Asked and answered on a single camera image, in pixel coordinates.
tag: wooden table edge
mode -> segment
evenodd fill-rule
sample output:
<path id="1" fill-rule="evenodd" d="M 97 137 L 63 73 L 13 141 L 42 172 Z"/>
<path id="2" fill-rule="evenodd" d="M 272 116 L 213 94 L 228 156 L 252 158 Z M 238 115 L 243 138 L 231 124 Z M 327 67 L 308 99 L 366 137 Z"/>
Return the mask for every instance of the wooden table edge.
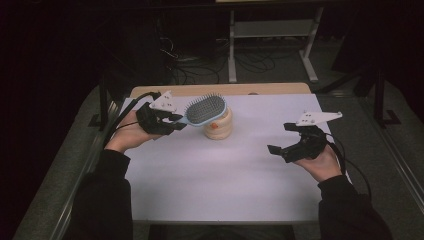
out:
<path id="1" fill-rule="evenodd" d="M 213 85 L 166 85 L 139 86 L 133 88 L 130 98 L 136 98 L 146 92 L 164 93 L 170 90 L 172 96 L 202 96 L 208 93 L 225 95 L 249 94 L 311 94 L 306 83 L 247 83 L 247 84 L 213 84 Z"/>

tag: white table surface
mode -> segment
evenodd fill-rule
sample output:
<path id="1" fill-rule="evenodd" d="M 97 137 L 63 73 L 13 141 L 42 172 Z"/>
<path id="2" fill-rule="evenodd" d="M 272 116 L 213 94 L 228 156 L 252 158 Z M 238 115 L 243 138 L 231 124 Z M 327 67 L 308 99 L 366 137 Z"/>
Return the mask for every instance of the white table surface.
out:
<path id="1" fill-rule="evenodd" d="M 196 97 L 174 97 L 177 113 Z M 224 96 L 233 132 L 210 140 L 187 126 L 126 152 L 135 221 L 150 223 L 296 224 L 318 220 L 317 182 L 301 167 L 271 155 L 267 145 L 297 143 L 295 122 L 320 112 L 313 94 Z M 135 107 L 138 109 L 146 98 Z M 318 125 L 330 132 L 326 123 Z"/>

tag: hand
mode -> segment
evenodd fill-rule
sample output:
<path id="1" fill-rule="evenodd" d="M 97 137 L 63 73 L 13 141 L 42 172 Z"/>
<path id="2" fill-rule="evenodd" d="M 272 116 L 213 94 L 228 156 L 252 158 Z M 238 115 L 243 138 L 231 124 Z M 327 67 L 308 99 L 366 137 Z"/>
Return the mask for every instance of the hand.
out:
<path id="1" fill-rule="evenodd" d="M 303 167 L 318 182 L 342 175 L 336 154 L 326 145 L 324 151 L 315 159 L 300 159 L 294 164 Z"/>
<path id="2" fill-rule="evenodd" d="M 151 139 L 157 139 L 161 135 L 148 134 L 137 123 L 135 111 L 130 111 L 119 124 L 112 139 L 106 144 L 105 149 L 124 153 L 130 148 L 135 148 Z"/>

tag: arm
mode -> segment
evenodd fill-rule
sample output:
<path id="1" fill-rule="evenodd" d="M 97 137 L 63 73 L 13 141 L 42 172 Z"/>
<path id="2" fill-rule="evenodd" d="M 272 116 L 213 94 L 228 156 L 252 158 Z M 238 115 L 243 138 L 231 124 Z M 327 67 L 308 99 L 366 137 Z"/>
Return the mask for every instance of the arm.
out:
<path id="1" fill-rule="evenodd" d="M 302 159 L 303 167 L 319 182 L 321 237 L 325 239 L 393 239 L 390 229 L 367 195 L 358 194 L 342 175 L 333 150 L 326 146 L 316 159 Z"/>
<path id="2" fill-rule="evenodd" d="M 121 126 L 136 122 L 135 112 L 125 117 Z M 71 221 L 63 239 L 131 239 L 131 188 L 125 179 L 130 159 L 124 155 L 157 135 L 149 135 L 138 124 L 116 131 L 92 173 L 84 176 L 78 187 Z"/>

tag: hair brush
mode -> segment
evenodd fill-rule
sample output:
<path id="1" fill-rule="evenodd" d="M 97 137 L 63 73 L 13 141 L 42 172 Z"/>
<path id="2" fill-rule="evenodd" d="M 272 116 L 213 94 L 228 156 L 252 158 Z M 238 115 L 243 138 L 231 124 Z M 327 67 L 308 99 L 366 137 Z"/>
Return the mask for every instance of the hair brush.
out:
<path id="1" fill-rule="evenodd" d="M 227 103 L 224 98 L 219 94 L 210 93 L 189 103 L 184 116 L 177 122 L 200 127 L 221 117 L 226 110 Z"/>

